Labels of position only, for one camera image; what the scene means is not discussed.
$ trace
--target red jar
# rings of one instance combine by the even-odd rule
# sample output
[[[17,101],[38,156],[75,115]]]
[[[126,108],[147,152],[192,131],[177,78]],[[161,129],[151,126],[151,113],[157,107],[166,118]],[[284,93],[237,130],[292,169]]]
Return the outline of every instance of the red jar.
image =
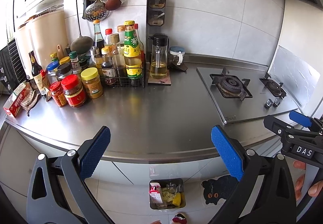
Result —
[[[84,104],[86,94],[77,75],[69,75],[61,81],[63,92],[68,104],[80,107]]]
[[[52,95],[52,98],[55,100],[56,104],[59,107],[65,106],[67,104],[66,98],[63,93],[63,88],[59,81],[51,84],[49,91]]]

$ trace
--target wooden spoon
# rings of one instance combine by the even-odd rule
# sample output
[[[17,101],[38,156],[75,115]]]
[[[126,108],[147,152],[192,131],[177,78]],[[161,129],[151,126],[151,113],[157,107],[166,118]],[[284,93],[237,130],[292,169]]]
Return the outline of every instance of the wooden spoon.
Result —
[[[113,11],[121,6],[121,0],[107,0],[105,3],[105,9],[108,11]]]

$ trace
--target gas stove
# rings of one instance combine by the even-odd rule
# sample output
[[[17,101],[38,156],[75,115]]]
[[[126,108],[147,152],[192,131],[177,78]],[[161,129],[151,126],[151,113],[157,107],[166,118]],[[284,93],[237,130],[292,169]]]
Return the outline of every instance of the gas stove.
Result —
[[[197,68],[225,124],[279,115],[298,109],[282,88],[263,71]]]

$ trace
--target bottle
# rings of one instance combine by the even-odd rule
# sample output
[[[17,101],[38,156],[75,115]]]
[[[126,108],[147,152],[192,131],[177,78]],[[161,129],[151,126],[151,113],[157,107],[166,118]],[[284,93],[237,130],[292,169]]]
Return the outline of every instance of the bottle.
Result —
[[[112,52],[112,46],[111,46],[111,34],[112,34],[112,28],[108,28],[105,30],[105,38],[104,38],[104,48],[109,50],[109,52]]]
[[[124,36],[124,61],[126,63],[127,75],[130,78],[130,85],[139,86],[142,78],[142,60],[140,56],[140,47],[135,32],[133,20],[124,22],[125,36]]]
[[[102,57],[100,54],[100,50],[93,46],[90,49],[90,61],[88,63],[88,66],[90,68],[97,68],[100,76],[102,76],[102,70],[101,70],[101,65],[102,65]]]
[[[137,39],[138,39],[138,44],[140,47],[140,56],[142,58],[142,62],[145,63],[145,53],[143,51],[143,43],[140,41],[140,38],[139,38],[138,24],[135,24],[135,30],[136,30],[136,35],[137,35]]]
[[[119,34],[111,35],[112,42],[112,61],[116,72],[116,76],[119,77],[121,85],[125,85],[127,82],[127,70],[126,63],[124,62],[123,49],[121,49]]]
[[[31,62],[31,74],[35,80],[35,83],[40,91],[42,97],[46,97],[46,90],[43,86],[43,77],[41,75],[41,70],[43,69],[40,64],[37,63],[35,59],[35,53],[33,51],[29,52],[30,62]]]
[[[124,32],[125,32],[126,26],[125,25],[119,25],[117,28],[118,28],[119,38],[120,38],[120,46],[121,46],[121,48],[123,50],[123,47],[124,47]]]
[[[101,49],[102,53],[102,74],[105,77],[104,83],[107,85],[112,85],[116,83],[116,72],[113,69],[112,57],[110,55],[109,49],[106,47]]]
[[[99,54],[100,54],[101,49],[104,48],[104,40],[100,29],[100,20],[94,20],[93,25],[94,25],[93,46],[99,49]]]

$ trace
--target stove knob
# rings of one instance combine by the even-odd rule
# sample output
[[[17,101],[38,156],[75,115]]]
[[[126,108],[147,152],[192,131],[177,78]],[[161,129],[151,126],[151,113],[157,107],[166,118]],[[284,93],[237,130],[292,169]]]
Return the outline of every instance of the stove knob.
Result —
[[[281,102],[280,99],[279,98],[276,98],[275,101],[274,101],[274,106],[275,107],[278,107],[279,104],[280,104],[280,102]]]
[[[270,108],[273,105],[273,101],[269,98],[264,104],[265,108]]]

